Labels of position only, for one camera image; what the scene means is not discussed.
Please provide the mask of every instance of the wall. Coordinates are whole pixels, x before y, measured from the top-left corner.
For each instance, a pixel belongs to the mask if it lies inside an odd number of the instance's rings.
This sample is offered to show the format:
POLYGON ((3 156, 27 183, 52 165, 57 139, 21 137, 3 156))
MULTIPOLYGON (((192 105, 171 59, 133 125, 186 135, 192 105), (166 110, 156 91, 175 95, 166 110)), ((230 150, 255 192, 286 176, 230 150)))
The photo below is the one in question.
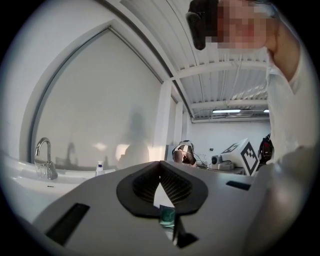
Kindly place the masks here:
POLYGON ((167 139, 166 139, 166 144, 167 145, 172 145, 174 143, 175 124, 176 124, 176 106, 177 106, 177 103, 171 97, 171 99, 170 99, 170 113, 169 113, 168 134, 167 134, 167 139))
MULTIPOLYGON (((57 168, 123 169, 150 161, 161 83, 107 30, 80 48, 50 85, 37 115, 33 150, 51 141, 57 168)), ((46 158, 46 149, 41 152, 46 158)))
POLYGON ((73 51, 109 25, 121 31, 166 80, 151 50, 104 6, 94 0, 48 0, 16 35, 0 68, 0 141, 6 154, 30 160, 31 126, 56 70, 73 51))
POLYGON ((193 123, 191 128, 194 151, 197 155, 205 154, 207 160, 246 138, 257 153, 262 139, 271 132, 269 122, 193 123))

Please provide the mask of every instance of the ceiling light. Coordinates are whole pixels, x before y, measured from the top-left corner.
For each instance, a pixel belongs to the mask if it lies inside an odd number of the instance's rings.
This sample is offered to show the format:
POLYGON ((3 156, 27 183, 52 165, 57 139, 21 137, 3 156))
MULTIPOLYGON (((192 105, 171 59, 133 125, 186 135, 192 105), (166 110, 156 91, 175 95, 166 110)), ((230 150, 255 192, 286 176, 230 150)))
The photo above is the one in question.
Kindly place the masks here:
POLYGON ((219 113, 239 113, 241 109, 220 109, 220 110, 214 110, 214 114, 219 114, 219 113))

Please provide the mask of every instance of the bottle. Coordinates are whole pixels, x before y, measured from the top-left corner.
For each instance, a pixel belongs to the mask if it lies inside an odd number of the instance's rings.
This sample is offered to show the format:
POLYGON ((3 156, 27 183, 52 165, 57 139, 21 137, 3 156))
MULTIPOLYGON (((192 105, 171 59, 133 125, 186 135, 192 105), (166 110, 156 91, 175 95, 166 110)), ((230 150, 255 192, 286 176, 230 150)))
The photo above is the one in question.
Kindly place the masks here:
POLYGON ((98 165, 95 169, 95 176, 99 176, 104 174, 104 167, 103 167, 104 162, 103 161, 98 161, 98 165))

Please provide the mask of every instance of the person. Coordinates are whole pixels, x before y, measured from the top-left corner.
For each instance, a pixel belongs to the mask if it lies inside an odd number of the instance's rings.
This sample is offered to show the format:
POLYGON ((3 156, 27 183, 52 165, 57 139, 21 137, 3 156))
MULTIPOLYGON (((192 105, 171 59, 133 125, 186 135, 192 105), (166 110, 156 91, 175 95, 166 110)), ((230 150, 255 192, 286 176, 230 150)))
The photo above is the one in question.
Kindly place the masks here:
POLYGON ((197 167, 197 161, 194 157, 194 145, 189 140, 179 143, 172 151, 173 161, 186 166, 197 167))
POLYGON ((303 43, 285 18, 266 0, 220 0, 216 26, 218 48, 240 53, 266 48, 272 161, 313 147, 319 140, 318 81, 303 43))

